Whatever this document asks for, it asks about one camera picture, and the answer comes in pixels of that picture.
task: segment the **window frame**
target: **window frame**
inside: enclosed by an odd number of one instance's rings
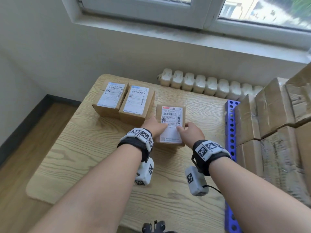
[[[212,0],[80,0],[87,11],[202,29]]]
[[[203,29],[235,37],[309,50],[311,32],[242,20],[218,18],[225,0],[212,0]]]

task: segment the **wrist tracker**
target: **wrist tracker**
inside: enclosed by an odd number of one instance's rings
[[[228,157],[231,159],[230,153],[224,149],[220,144],[210,140],[199,140],[193,145],[192,162],[200,173],[205,176],[210,176],[208,167],[212,161],[221,157]]]
[[[145,128],[134,128],[120,139],[117,148],[123,144],[130,144],[142,151],[142,162],[147,162],[153,147],[152,134]]]

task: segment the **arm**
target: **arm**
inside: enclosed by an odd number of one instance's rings
[[[167,124],[151,117],[142,127],[156,137]],[[30,232],[115,233],[141,160],[140,149],[121,145],[79,180]]]
[[[194,123],[187,126],[178,131],[192,148],[205,137]],[[308,207],[231,159],[213,161],[209,172],[245,232],[311,232]]]

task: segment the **blue metal rail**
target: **blue metal rail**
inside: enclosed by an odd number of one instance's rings
[[[236,162],[236,146],[235,146],[235,115],[234,108],[239,104],[239,101],[228,100],[225,104],[226,107],[226,150],[232,156],[232,159]],[[242,233],[242,230],[235,219],[233,212],[225,203],[225,231],[230,233]]]

